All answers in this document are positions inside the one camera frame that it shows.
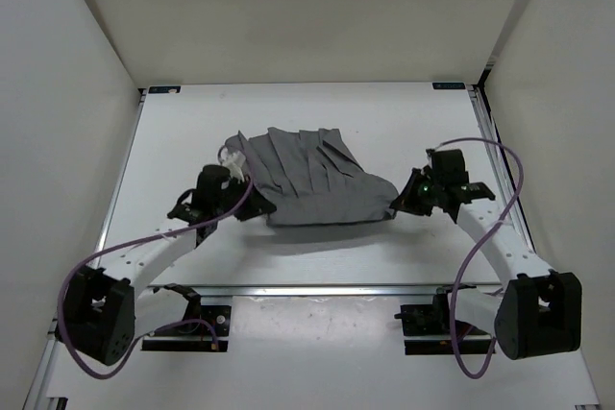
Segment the grey pleated skirt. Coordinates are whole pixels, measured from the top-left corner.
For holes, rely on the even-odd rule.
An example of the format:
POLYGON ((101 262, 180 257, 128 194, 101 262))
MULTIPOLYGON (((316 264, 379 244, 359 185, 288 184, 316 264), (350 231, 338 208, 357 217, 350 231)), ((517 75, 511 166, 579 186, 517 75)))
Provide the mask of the grey pleated skirt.
POLYGON ((388 221, 398 196, 395 185, 366 172, 338 129, 267 133, 228 138, 228 151, 247 160, 244 170, 260 196, 275 209, 271 228, 353 225, 388 221))

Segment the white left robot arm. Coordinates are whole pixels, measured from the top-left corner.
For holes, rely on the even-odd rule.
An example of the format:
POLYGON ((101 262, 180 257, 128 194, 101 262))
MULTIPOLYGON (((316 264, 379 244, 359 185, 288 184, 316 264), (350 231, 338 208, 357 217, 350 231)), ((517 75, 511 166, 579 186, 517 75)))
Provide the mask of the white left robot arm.
POLYGON ((85 260, 69 272, 58 297, 56 338, 80 367, 89 357, 115 369, 145 336, 175 330, 215 338, 215 322, 204 319, 194 289, 153 282, 222 220, 247 221, 275 209, 241 168, 205 166, 152 235, 104 249, 92 256, 95 266, 85 260))

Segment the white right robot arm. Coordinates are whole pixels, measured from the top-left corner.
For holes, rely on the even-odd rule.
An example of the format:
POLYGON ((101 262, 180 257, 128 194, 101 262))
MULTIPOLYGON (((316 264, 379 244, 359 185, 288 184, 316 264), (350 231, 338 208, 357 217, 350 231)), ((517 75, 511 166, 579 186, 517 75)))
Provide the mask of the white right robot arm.
POLYGON ((472 182, 460 150, 428 152, 413 169, 395 210, 429 216, 448 214, 474 242, 495 272, 502 293, 481 292, 457 279, 433 298, 431 320, 442 332, 473 326, 494 338, 512 360, 575 351, 581 340, 582 287, 572 273, 559 273, 505 219, 495 194, 472 182))

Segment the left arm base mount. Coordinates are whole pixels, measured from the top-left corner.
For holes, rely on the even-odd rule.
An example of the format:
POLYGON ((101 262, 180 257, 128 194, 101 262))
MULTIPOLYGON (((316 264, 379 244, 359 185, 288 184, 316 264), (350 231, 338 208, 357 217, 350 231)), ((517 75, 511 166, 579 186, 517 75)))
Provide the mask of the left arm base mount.
POLYGON ((137 300, 136 332, 143 351, 226 352, 232 324, 229 301, 207 299, 176 283, 146 290, 137 300))

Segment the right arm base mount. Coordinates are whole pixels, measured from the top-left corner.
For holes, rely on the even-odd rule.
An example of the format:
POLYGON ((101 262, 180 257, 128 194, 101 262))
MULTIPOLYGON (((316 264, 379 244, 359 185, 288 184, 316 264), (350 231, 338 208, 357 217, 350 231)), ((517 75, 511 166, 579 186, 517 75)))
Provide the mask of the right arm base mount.
MULTIPOLYGON (((450 332, 448 295, 452 286, 436 289, 430 302, 402 304, 394 319, 402 324, 406 356, 453 355, 450 332)), ((488 352, 490 339, 486 332, 462 321, 455 322, 456 340, 462 355, 488 352)))

